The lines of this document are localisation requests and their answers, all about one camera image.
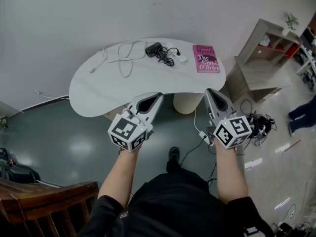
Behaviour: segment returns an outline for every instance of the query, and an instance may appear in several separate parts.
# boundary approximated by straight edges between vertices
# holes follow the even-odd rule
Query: white cord
[[[62,97],[48,97],[48,96],[44,96],[44,95],[42,95],[42,94],[38,94],[39,96],[41,96],[41,97],[46,97],[46,98],[50,98],[50,99],[52,99],[52,98],[54,98],[54,99],[64,99],[64,100],[69,100],[69,98],[62,98]]]
[[[98,53],[102,54],[102,56],[103,56],[103,61],[102,61],[99,65],[97,65],[97,66],[93,67],[92,69],[90,69],[90,73],[93,73],[93,72],[94,72],[98,67],[100,67],[100,66],[106,61],[106,59],[108,58],[108,53],[107,53],[106,50],[105,50],[105,46],[104,46],[104,48],[103,48],[102,51],[98,51],[98,52],[96,52],[96,54],[98,54]]]
[[[135,43],[138,43],[138,42],[143,42],[143,43],[144,43],[144,54],[143,54],[141,57],[129,58],[129,55],[130,55],[130,53],[131,53],[131,51],[132,51],[132,49],[133,49],[134,44],[135,44]],[[120,56],[119,56],[119,50],[120,50],[120,48],[121,48],[123,45],[126,45],[126,44],[131,44],[130,50],[129,50],[129,52],[127,53],[127,55],[126,55],[125,57],[120,57]],[[117,52],[118,59],[117,59],[117,60],[114,60],[114,61],[110,61],[110,62],[108,62],[108,63],[117,62],[117,64],[118,64],[118,70],[119,70],[121,76],[122,76],[123,78],[128,78],[128,77],[130,76],[130,74],[132,73],[132,70],[133,70],[133,62],[132,62],[132,60],[143,59],[143,58],[146,56],[146,53],[145,53],[146,44],[147,44],[147,42],[146,42],[146,41],[143,41],[143,40],[141,40],[141,39],[135,40],[135,41],[131,41],[131,42],[121,43],[121,44],[118,46],[118,52]],[[120,67],[120,62],[122,62],[122,61],[129,61],[129,62],[130,62],[130,71],[129,71],[128,75],[126,75],[126,76],[123,74],[122,69],[121,69],[121,67]]]
[[[197,110],[195,109],[194,111],[194,121],[193,121],[193,124],[194,124],[194,127],[196,128],[196,130],[200,133],[200,130],[198,130],[197,126],[196,126],[196,117],[197,117]]]
[[[129,55],[130,55],[130,53],[132,52],[132,49],[133,49],[134,44],[139,43],[139,42],[143,42],[143,43],[144,43],[144,54],[143,54],[141,57],[129,58]],[[145,48],[146,48],[146,45],[147,45],[148,43],[156,43],[156,42],[147,42],[147,41],[138,39],[138,40],[135,40],[135,41],[130,41],[130,42],[121,43],[121,44],[118,46],[118,51],[117,51],[117,56],[118,56],[118,58],[117,58],[116,60],[109,61],[108,63],[117,62],[117,64],[118,64],[118,70],[119,70],[121,76],[122,76],[123,78],[128,78],[128,77],[131,75],[132,70],[133,70],[133,62],[132,62],[132,60],[143,59],[143,58],[146,56]],[[120,48],[121,48],[123,45],[126,45],[126,44],[131,44],[130,50],[129,50],[129,52],[127,53],[127,55],[126,55],[125,57],[121,57],[121,56],[119,55]],[[95,66],[95,67],[93,67],[92,69],[90,69],[90,73],[93,73],[93,72],[94,72],[98,67],[100,67],[100,66],[106,61],[106,59],[108,58],[108,53],[105,51],[105,47],[104,47],[103,51],[106,53],[107,56],[105,57],[105,56],[103,55],[102,51],[97,52],[97,53],[101,53],[101,54],[103,55],[103,58],[104,58],[104,59],[103,59],[103,61],[102,61],[98,66]],[[130,71],[129,71],[129,73],[128,73],[126,76],[123,74],[122,69],[121,69],[121,66],[120,66],[120,63],[121,63],[122,61],[129,61],[130,64],[131,64],[131,65],[130,65]]]

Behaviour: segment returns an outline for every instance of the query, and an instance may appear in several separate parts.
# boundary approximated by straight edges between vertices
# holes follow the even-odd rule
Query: hand
[[[135,148],[135,149],[132,151],[132,153],[138,153],[139,150],[142,148],[142,145],[143,145],[143,144],[141,144],[141,145],[139,145],[137,148]]]
[[[234,151],[234,148],[230,148],[230,149],[224,148],[223,144],[216,137],[214,138],[213,141],[214,141],[214,145],[216,148],[216,153],[224,153],[227,151]]]

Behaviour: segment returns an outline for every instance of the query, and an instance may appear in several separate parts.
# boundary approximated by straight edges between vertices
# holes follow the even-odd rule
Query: red shelf
[[[281,44],[277,44],[276,47],[275,47],[275,50],[279,50],[279,51],[282,51],[282,52],[285,52],[283,46]]]
[[[300,46],[296,43],[294,43],[288,50],[287,52],[285,53],[285,56],[288,56],[288,57],[292,57],[296,51],[300,49]]]
[[[272,48],[272,46],[270,44],[268,46],[263,46],[263,45],[259,44],[258,47],[285,52],[285,50],[284,50],[284,48],[283,48],[283,46],[281,44],[277,44],[275,48]]]

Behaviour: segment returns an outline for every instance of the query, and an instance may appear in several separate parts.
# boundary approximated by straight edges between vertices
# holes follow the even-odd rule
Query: power strip
[[[171,44],[171,43],[167,43],[166,44],[166,48],[167,49],[171,49],[173,47],[175,47],[175,46],[173,44]],[[178,51],[176,49],[171,49],[170,52],[172,53],[172,55],[174,57],[176,57],[181,62],[181,64],[186,65],[187,58],[182,53],[180,53],[180,55],[177,55]]]
[[[203,139],[203,141],[205,141],[208,145],[210,145],[210,146],[213,146],[214,145],[214,142],[213,141],[209,141],[209,138],[208,138],[208,136],[206,135],[206,133],[205,132],[202,132],[202,131],[200,131],[199,132],[199,137],[201,137],[201,139]]]
[[[288,218],[289,218],[289,219],[293,218],[294,213],[295,213],[295,209],[292,211],[291,215],[290,215]]]

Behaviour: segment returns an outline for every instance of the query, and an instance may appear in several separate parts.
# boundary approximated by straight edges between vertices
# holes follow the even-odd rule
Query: red book cover
[[[193,45],[193,54],[196,60],[198,73],[218,73],[219,65],[210,45]]]

